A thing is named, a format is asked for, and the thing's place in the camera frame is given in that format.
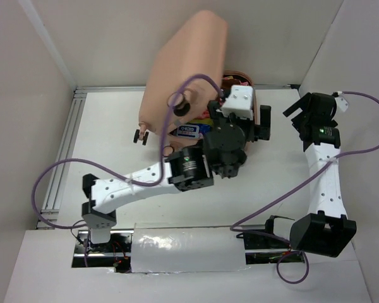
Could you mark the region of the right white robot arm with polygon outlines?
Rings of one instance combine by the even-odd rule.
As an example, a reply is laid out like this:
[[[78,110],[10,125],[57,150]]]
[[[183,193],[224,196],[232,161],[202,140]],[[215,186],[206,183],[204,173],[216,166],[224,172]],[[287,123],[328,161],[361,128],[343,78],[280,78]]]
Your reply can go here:
[[[310,177],[308,213],[291,226],[290,247],[336,258],[356,234],[343,204],[339,161],[340,133],[334,115],[335,97],[307,93],[284,111],[303,142]]]

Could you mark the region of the pink patterned garment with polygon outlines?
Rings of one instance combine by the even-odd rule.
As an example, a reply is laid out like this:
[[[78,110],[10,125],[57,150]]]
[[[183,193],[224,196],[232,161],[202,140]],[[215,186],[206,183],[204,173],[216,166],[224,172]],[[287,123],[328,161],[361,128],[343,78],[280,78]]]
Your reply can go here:
[[[250,83],[248,81],[246,81],[245,79],[237,79],[237,78],[233,78],[232,76],[229,76],[229,77],[225,77],[222,79],[222,84],[221,84],[221,90],[224,92],[224,95],[225,96],[228,96],[230,94],[230,91],[231,91],[231,86],[233,85],[242,85],[242,86],[250,86]],[[206,118],[210,118],[210,114],[209,114],[209,111],[208,109],[206,109],[202,115],[200,115],[198,117],[199,119],[206,119]]]

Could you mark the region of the pink suitcase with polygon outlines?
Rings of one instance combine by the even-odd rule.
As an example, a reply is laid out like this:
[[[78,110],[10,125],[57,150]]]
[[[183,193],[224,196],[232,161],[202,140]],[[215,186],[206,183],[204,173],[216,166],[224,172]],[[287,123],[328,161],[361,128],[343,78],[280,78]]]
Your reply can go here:
[[[207,75],[219,88],[222,79],[229,76],[245,79],[254,86],[247,74],[224,70],[227,33],[228,24],[223,18],[202,10],[186,21],[159,50],[141,101],[135,143],[145,144],[149,133],[161,135],[163,126],[167,126],[164,155],[169,155],[200,140],[175,136],[179,126],[208,124],[212,127],[211,118],[198,117],[207,109],[209,101],[217,100],[219,95],[214,86],[203,79],[185,84],[196,74]]]

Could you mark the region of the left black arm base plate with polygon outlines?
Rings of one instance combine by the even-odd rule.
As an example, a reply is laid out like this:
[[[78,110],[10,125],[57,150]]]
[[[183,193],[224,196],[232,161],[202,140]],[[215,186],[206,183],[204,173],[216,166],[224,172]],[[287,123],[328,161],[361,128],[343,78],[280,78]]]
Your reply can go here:
[[[110,241],[87,242],[87,230],[72,232],[75,238],[72,268],[110,268],[116,273],[131,273],[131,247],[134,230],[111,230]]]

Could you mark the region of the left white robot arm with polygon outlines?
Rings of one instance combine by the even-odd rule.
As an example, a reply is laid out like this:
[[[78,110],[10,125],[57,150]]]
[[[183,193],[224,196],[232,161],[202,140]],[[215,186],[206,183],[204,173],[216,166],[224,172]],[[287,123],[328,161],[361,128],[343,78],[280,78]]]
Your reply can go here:
[[[260,122],[242,119],[239,107],[224,115],[218,101],[208,104],[214,126],[197,144],[175,151],[159,163],[129,176],[99,179],[83,176],[83,192],[88,201],[81,216],[90,232],[90,245],[98,252],[111,247],[111,229],[116,225],[116,210],[128,203],[162,194],[177,194],[213,186],[214,176],[236,177],[245,163],[248,142],[270,139],[271,106],[260,106]]]

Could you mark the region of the blue white wet wipes pack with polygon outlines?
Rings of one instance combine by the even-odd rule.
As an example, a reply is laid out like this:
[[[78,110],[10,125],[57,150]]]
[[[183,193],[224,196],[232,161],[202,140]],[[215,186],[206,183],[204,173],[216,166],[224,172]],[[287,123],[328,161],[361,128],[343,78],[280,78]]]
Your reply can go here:
[[[183,138],[201,139],[211,128],[208,124],[183,124],[175,130],[174,135]]]

